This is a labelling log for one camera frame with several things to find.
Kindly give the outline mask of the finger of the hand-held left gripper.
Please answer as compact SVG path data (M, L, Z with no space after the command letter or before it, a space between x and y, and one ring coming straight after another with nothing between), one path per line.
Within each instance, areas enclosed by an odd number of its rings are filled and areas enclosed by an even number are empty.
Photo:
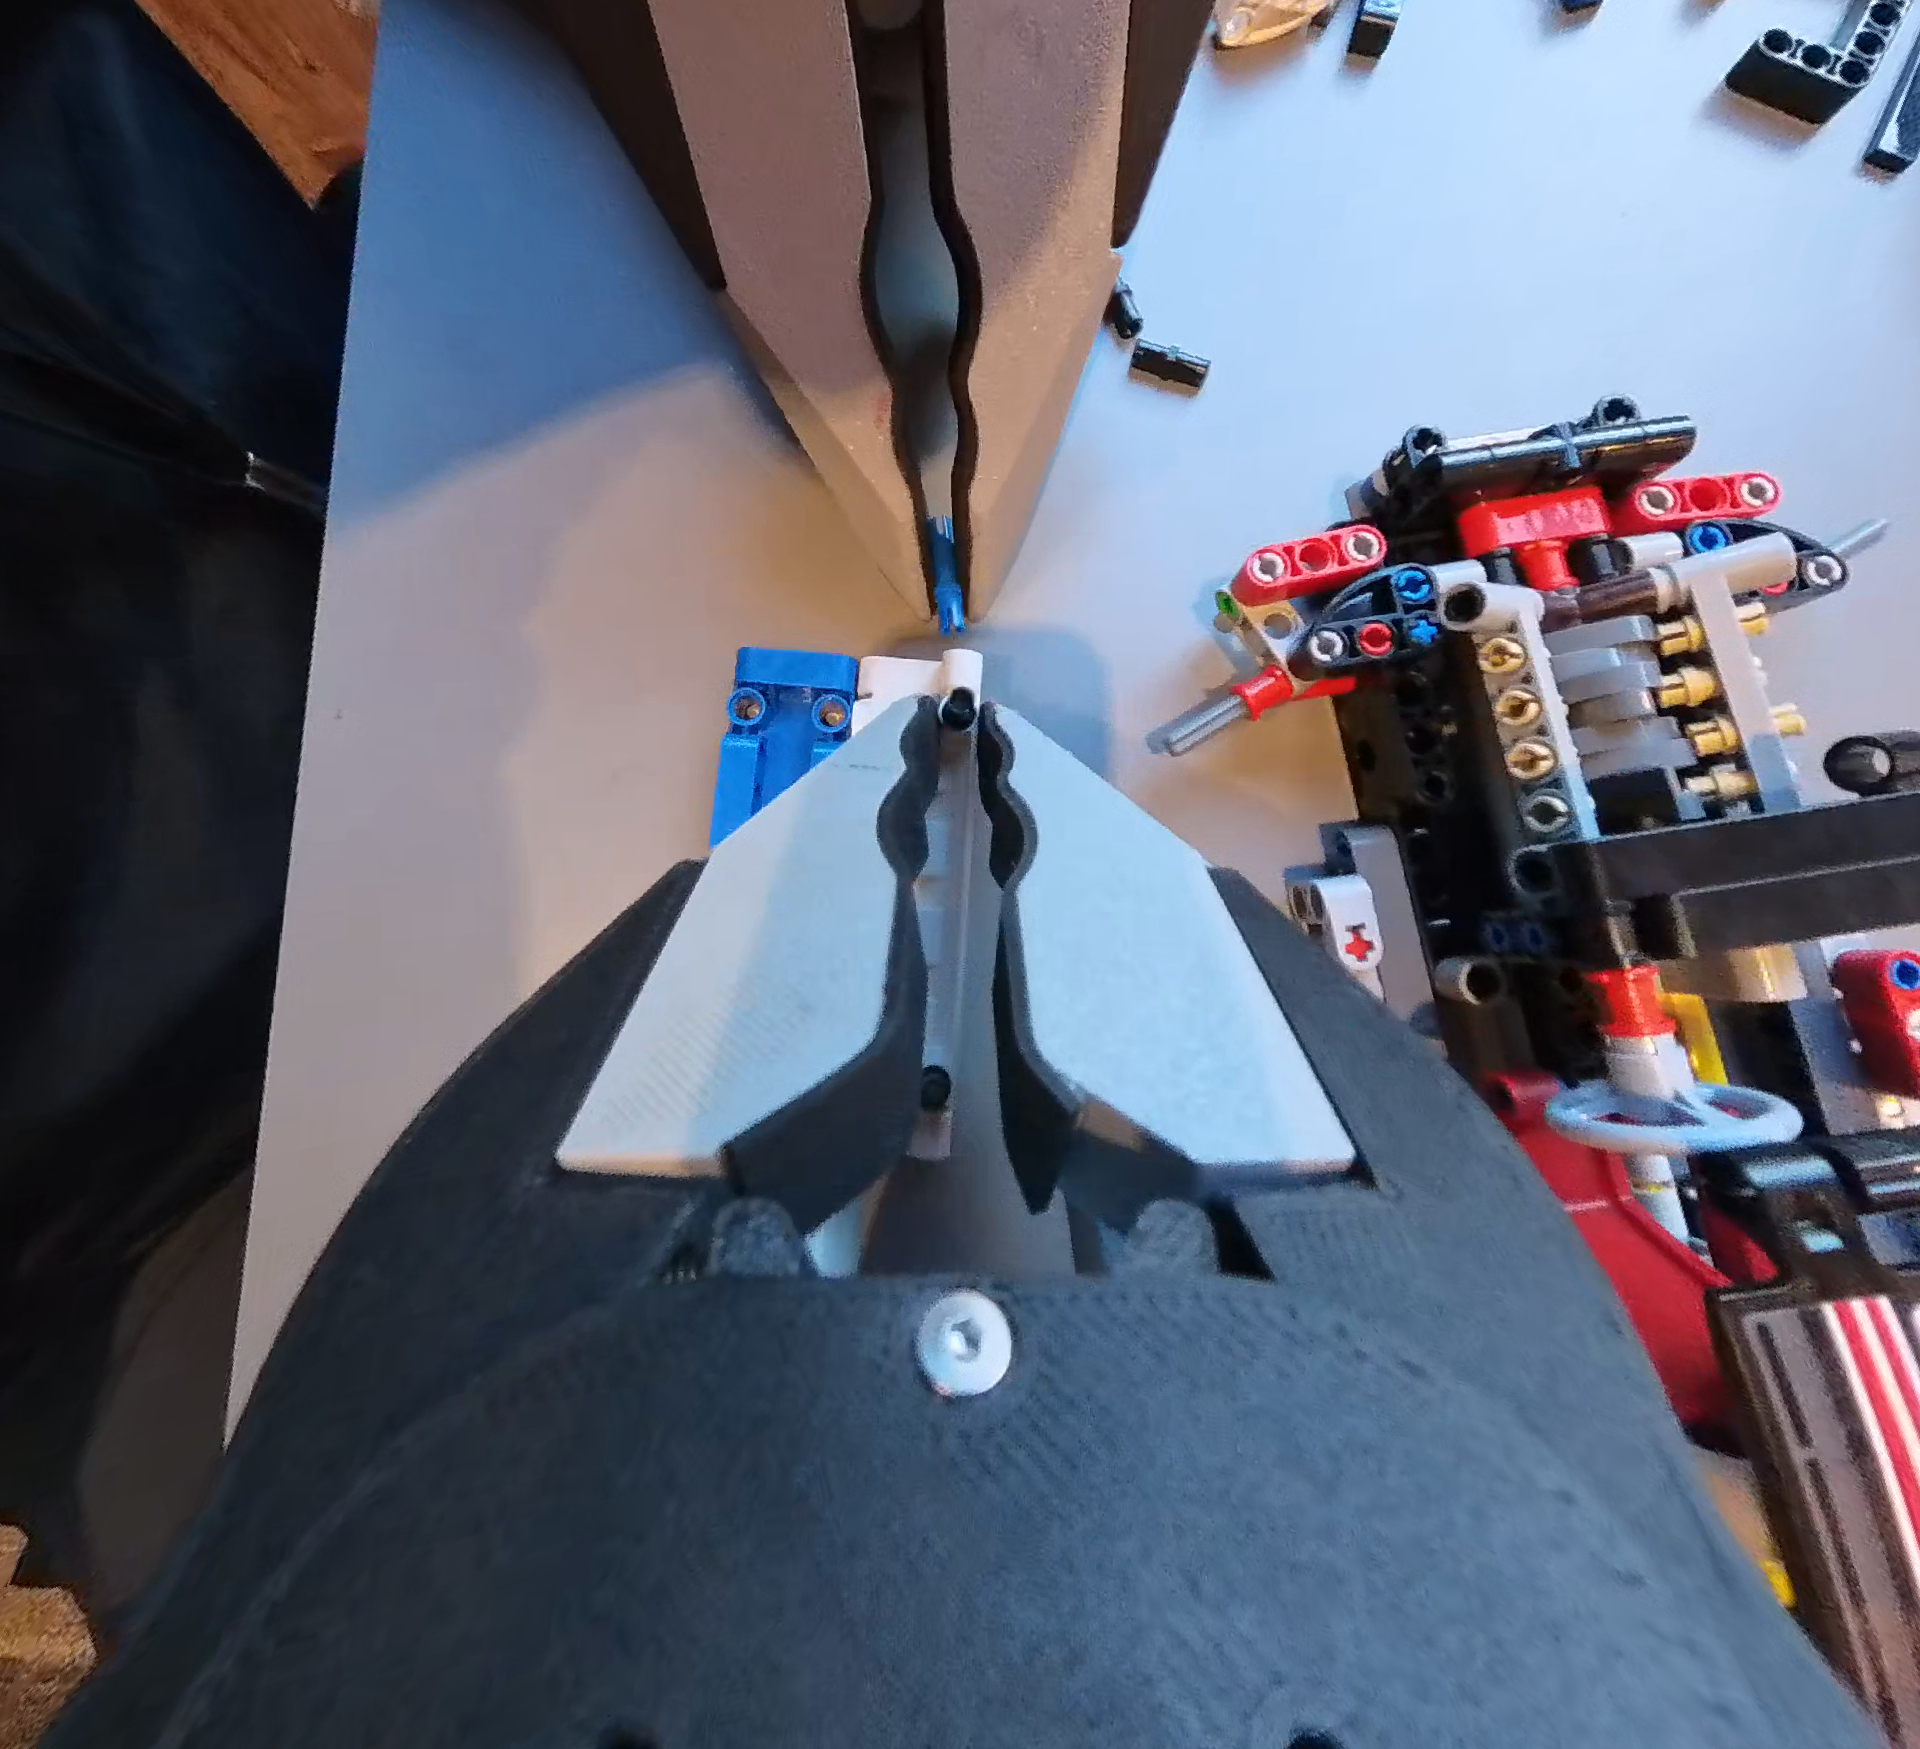
M875 178L846 0L644 0L726 312L853 536L931 615L925 499L868 312Z
M932 171L959 282L954 503L973 621L1021 555L1116 282L1129 10L932 0Z

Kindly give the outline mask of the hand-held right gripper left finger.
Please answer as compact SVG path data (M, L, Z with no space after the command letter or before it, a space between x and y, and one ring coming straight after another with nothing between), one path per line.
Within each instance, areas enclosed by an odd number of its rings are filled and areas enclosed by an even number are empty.
M940 787L940 709L900 700L711 851L557 1165L726 1187L805 1234L876 1186L923 1108Z

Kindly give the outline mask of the grey desk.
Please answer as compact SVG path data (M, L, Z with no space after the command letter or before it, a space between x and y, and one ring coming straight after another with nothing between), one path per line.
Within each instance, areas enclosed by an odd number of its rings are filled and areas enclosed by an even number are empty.
M1419 423L1625 393L1812 535L1890 525L1773 627L1833 740L1916 726L1916 171L1862 166L1914 49L1801 131L1722 86L1850 0L1408 0L1192 70L1123 274L1210 363L1098 330L990 681L1281 894L1352 812L1327 706L1169 760L1229 675L1214 585ZM312 1262L419 1107L673 862L704 855L741 644L920 649L529 0L385 0L274 1031L237 1424Z

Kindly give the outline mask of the black brick race car model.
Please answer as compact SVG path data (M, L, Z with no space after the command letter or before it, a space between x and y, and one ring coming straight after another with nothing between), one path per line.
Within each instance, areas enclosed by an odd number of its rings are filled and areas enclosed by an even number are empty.
M1746 1462L1790 1614L1916 1745L1916 734L1810 792L1758 645L1883 526L1803 535L1693 445L1625 397L1408 431L1216 592L1244 675L1149 744L1331 704L1356 818L1286 873L1299 928L1515 1137Z

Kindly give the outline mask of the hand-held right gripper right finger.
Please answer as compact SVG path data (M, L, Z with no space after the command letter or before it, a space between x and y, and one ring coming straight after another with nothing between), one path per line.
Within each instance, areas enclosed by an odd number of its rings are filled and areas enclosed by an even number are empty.
M1027 1210L1220 1205L1359 1149L1208 862L1032 722L986 706L1001 1138Z

